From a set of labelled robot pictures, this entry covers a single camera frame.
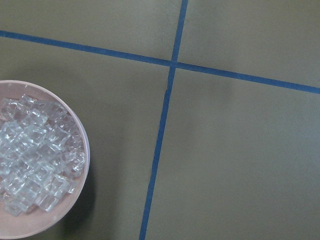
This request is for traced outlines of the clear ice cubes pile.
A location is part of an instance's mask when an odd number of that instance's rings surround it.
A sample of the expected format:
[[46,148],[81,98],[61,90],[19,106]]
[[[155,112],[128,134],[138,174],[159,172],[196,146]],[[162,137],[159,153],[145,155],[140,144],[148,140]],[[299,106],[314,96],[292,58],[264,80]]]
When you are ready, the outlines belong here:
[[0,200],[19,216],[51,212],[72,194],[85,166],[80,130],[56,101],[26,94],[0,105]]

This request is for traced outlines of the pink bowl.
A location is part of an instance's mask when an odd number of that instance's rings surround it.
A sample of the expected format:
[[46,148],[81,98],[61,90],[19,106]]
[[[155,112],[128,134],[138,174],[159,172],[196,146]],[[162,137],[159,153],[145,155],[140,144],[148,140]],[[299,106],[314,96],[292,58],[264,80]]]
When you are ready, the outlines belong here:
[[20,239],[41,233],[60,221],[74,206],[84,188],[90,168],[90,145],[86,130],[75,112],[53,92],[39,85],[19,80],[1,80],[0,98],[17,99],[23,94],[37,100],[55,101],[62,104],[74,118],[81,133],[84,144],[85,163],[78,185],[74,192],[66,197],[51,211],[45,212],[39,208],[28,214],[13,216],[3,209],[0,204],[0,238],[2,240]]

